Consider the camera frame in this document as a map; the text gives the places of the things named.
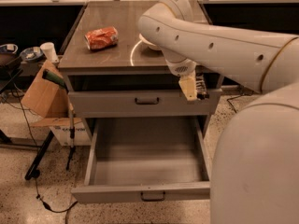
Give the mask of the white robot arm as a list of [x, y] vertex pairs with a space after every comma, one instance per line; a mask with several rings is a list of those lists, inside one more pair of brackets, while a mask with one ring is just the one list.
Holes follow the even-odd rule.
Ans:
[[160, 0], [138, 29], [170, 69], [198, 63], [261, 95], [219, 138], [211, 224], [299, 224], [297, 36], [195, 23], [188, 0]]

